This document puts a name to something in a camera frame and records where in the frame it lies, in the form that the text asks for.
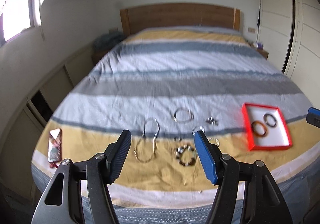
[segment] wooden nightstand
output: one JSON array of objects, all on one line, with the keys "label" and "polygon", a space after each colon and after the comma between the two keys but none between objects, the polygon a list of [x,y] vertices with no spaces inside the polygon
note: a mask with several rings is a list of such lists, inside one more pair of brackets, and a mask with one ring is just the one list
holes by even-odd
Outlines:
[{"label": "wooden nightstand", "polygon": [[93,55],[91,56],[93,64],[96,65],[110,50],[111,49],[94,52]]},{"label": "wooden nightstand", "polygon": [[256,49],[267,60],[269,53],[263,49]]}]

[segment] red box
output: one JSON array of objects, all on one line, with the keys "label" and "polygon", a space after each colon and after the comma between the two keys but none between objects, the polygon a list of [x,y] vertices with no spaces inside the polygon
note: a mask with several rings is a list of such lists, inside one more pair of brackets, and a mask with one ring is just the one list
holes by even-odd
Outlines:
[{"label": "red box", "polygon": [[[266,106],[253,103],[244,103],[242,106],[244,116],[244,125],[247,130],[249,150],[284,150],[292,146],[291,136],[284,120],[284,117],[278,107]],[[255,120],[264,123],[263,115],[272,114],[277,119],[277,125],[274,128],[267,127],[266,137],[257,137],[254,135],[251,124]]]}]

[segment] window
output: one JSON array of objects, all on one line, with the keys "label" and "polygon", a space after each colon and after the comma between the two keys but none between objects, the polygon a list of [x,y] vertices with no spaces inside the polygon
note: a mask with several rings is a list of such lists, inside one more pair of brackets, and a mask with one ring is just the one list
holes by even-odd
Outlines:
[{"label": "window", "polygon": [[0,0],[0,46],[24,29],[41,26],[40,7],[44,0]]},{"label": "window", "polygon": [[3,6],[3,35],[5,41],[29,27],[29,0],[7,0]]}]

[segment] blue gripper pad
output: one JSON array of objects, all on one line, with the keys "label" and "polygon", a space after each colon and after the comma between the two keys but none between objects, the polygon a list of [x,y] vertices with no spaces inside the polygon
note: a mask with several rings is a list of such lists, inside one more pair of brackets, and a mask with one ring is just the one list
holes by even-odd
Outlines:
[{"label": "blue gripper pad", "polygon": [[311,107],[309,110],[308,110],[308,113],[312,113],[316,116],[320,116],[320,110],[316,109],[316,108],[313,108]]},{"label": "blue gripper pad", "polygon": [[113,155],[110,169],[110,179],[112,181],[118,179],[130,146],[131,133],[129,130],[124,130],[114,146],[114,148],[117,148],[117,150]]},{"label": "blue gripper pad", "polygon": [[195,133],[195,146],[197,153],[200,158],[200,162],[202,164],[202,168],[204,170],[205,176],[208,180],[211,181],[212,184],[216,184],[218,181],[218,176],[216,173],[216,163],[213,160],[207,146],[202,140],[199,131]]}]

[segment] mattress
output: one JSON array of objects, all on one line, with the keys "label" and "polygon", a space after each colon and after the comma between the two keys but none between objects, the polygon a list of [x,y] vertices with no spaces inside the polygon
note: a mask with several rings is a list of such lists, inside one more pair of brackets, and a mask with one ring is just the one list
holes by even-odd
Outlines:
[{"label": "mattress", "polygon": [[[243,103],[277,106],[293,146],[283,151],[248,151]],[[112,49],[63,100],[47,123],[32,158],[32,174],[44,191],[55,169],[48,163],[49,131],[62,129],[62,158],[88,160],[103,152],[123,129],[132,144],[120,177],[108,186],[120,223],[204,223],[217,192],[199,158],[182,166],[174,151],[193,144],[192,129],[203,126],[222,153],[236,160],[265,162],[288,204],[294,223],[319,200],[320,129],[307,124],[312,106],[301,90],[234,30],[173,27],[144,30]],[[176,123],[176,109],[192,121]],[[212,116],[218,125],[205,124]],[[157,119],[156,156],[139,162],[134,147],[144,122]],[[146,129],[139,156],[152,154],[156,128]],[[85,181],[81,182],[86,223],[92,223]],[[233,223],[240,220],[244,183],[239,183]]]}]

